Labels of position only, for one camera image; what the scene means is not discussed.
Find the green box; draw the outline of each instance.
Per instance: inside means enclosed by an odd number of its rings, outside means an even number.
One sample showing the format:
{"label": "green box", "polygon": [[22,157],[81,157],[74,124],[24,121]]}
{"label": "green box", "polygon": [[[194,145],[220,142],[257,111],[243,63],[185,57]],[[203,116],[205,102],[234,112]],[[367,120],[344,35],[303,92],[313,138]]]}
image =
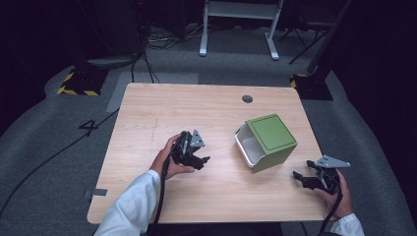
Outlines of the green box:
{"label": "green box", "polygon": [[297,147],[277,114],[246,121],[236,132],[235,140],[254,173],[283,163]]}

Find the hand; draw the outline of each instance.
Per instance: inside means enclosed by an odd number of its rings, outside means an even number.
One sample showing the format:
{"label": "hand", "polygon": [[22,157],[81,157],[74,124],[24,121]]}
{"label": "hand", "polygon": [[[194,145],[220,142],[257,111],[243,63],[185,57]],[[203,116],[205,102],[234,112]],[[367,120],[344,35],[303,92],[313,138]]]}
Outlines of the hand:
{"label": "hand", "polygon": [[[349,187],[347,186],[347,182],[346,179],[344,178],[344,176],[340,173],[340,171],[337,170],[337,174],[339,176],[340,179],[340,188],[341,188],[341,193],[343,195],[343,198],[337,208],[337,210],[334,212],[334,216],[337,219],[340,219],[344,216],[347,216],[351,213],[353,213],[353,207],[352,207],[352,198],[350,197],[350,190]],[[321,189],[314,189],[313,190],[317,196],[319,196],[320,198],[322,198],[326,204],[328,205],[329,209],[333,208],[334,203],[336,202],[337,199],[337,192],[334,193],[333,195],[330,195],[328,193],[326,193],[325,191],[321,190]]]}
{"label": "hand", "polygon": [[[175,143],[175,141],[179,137],[180,135],[171,137],[168,140],[168,142],[166,142],[165,147],[159,151],[159,154],[156,156],[155,160],[153,161],[153,164],[150,166],[150,169],[156,171],[156,173],[158,173],[159,176],[161,176],[161,173],[162,173],[163,162],[165,161],[166,157],[171,152],[172,145]],[[192,173],[194,172],[194,170],[195,169],[192,166],[177,165],[171,159],[171,161],[169,162],[169,166],[168,166],[168,174],[166,175],[166,180],[170,179],[172,176],[176,174]]]}

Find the gray floor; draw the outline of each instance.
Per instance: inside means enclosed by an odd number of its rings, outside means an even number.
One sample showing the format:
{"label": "gray floor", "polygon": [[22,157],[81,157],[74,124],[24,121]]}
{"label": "gray floor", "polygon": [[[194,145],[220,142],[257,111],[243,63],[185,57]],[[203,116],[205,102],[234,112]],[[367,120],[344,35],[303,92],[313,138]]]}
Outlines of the gray floor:
{"label": "gray floor", "polygon": [[[288,77],[306,73],[317,48],[294,64],[288,62],[302,45],[295,34],[278,43],[280,55],[272,61],[263,32],[215,31],[208,37],[208,55],[199,56],[200,39],[179,43],[170,49],[148,50],[156,75],[192,75],[201,85],[289,87]],[[78,127],[88,120],[103,120],[120,80],[128,80],[130,67],[109,72],[101,96],[57,94],[71,70],[65,68],[45,87],[46,99],[28,110],[0,138],[0,204],[13,189],[45,159],[69,145],[85,131]],[[140,60],[136,80],[147,72]],[[172,83],[185,83],[181,77]],[[323,153],[351,162],[343,169],[353,192],[355,211],[366,235],[417,235],[404,196],[373,133],[347,100],[334,74],[327,78],[334,101],[303,100]],[[95,187],[117,114],[91,136],[57,155],[36,171],[10,200],[0,218],[0,235],[90,235],[89,199],[85,191]],[[303,235],[298,222],[284,222],[283,235]],[[317,235],[321,223],[306,222],[309,235]]]}

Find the lab coat sleeve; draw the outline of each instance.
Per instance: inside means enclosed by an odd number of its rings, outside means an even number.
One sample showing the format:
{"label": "lab coat sleeve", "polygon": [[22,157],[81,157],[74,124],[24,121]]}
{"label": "lab coat sleeve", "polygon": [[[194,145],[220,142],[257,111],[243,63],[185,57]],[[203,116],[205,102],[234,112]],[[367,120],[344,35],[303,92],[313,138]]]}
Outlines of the lab coat sleeve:
{"label": "lab coat sleeve", "polygon": [[148,230],[156,206],[159,175],[148,170],[136,178],[107,210],[94,235],[140,235]]}
{"label": "lab coat sleeve", "polygon": [[336,221],[331,228],[331,232],[343,236],[365,236],[362,224],[354,213]]}

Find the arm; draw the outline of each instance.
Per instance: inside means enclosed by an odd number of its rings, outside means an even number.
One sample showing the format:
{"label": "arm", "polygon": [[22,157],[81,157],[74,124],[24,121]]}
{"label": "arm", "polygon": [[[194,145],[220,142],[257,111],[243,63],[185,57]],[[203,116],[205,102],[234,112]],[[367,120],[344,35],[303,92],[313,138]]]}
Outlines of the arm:
{"label": "arm", "polygon": [[[179,135],[168,140],[156,156],[150,169],[136,178],[128,189],[110,206],[94,235],[140,235],[148,230],[156,206],[157,188],[160,184],[163,161],[170,154]],[[180,173],[194,172],[190,166],[168,166],[166,179]]]}
{"label": "arm", "polygon": [[[343,198],[336,212],[333,215],[334,217],[338,219],[338,221],[336,221],[333,224],[331,228],[331,232],[337,233],[340,235],[346,235],[346,236],[365,235],[362,229],[361,222],[359,221],[359,219],[356,217],[355,213],[353,212],[352,198],[350,196],[350,190],[349,190],[349,187],[347,186],[346,179],[340,173],[340,171],[337,170],[337,173],[340,179],[340,188],[343,194]],[[330,195],[320,189],[314,189],[314,192],[317,194],[317,196],[319,196],[321,199],[323,199],[326,202],[329,209],[333,207],[334,203],[336,202],[337,193]]]}
{"label": "arm", "polygon": [[108,209],[94,235],[140,235],[147,232],[158,186],[159,175],[153,170],[135,179]]}

